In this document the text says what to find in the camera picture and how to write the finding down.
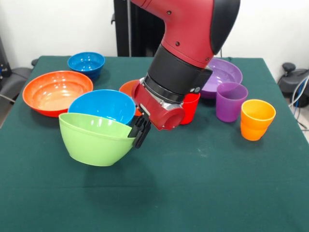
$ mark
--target black pole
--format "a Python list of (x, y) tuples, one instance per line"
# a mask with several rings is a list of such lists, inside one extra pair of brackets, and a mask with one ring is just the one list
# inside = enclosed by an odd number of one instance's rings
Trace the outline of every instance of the black pole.
[(1, 41), (1, 37), (0, 37), (0, 73), (1, 76), (3, 77), (9, 77), (12, 74), (12, 70), (6, 57), (4, 47)]

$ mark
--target orange bowl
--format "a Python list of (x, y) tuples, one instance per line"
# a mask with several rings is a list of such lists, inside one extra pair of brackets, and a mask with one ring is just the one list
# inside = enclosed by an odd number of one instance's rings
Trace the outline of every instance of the orange bowl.
[[(133, 80), (133, 81), (129, 81), (129, 82), (124, 83), (120, 87), (119, 91), (127, 94), (129, 97), (132, 98), (132, 89), (136, 85), (137, 82), (139, 82), (139, 80)], [(136, 111), (135, 111), (135, 116), (141, 116), (141, 112), (137, 108), (136, 108)]]
[(26, 85), (23, 99), (40, 114), (58, 117), (68, 111), (76, 98), (92, 90), (93, 83), (84, 74), (73, 71), (49, 72)]

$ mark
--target green bowl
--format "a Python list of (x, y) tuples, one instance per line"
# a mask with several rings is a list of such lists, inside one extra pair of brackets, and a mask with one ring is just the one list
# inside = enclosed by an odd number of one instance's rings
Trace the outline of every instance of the green bowl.
[(106, 118), (64, 113), (59, 115), (60, 131), (70, 156), (88, 165), (107, 167), (133, 147), (128, 138), (131, 127)]

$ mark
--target purple cup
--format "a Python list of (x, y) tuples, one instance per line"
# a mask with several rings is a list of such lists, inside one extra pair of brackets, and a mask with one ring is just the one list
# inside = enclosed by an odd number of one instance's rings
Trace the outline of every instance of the purple cup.
[(241, 105), (246, 101), (248, 90), (235, 82), (225, 82), (217, 88), (216, 114), (223, 122), (234, 122), (241, 112)]

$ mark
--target red cup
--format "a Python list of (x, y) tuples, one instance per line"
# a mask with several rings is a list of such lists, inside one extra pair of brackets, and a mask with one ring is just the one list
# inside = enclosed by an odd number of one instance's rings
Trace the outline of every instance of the red cup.
[(193, 121), (195, 112), (197, 110), (198, 100), (201, 94), (189, 93), (185, 96), (183, 100), (184, 118), (181, 125), (189, 124)]

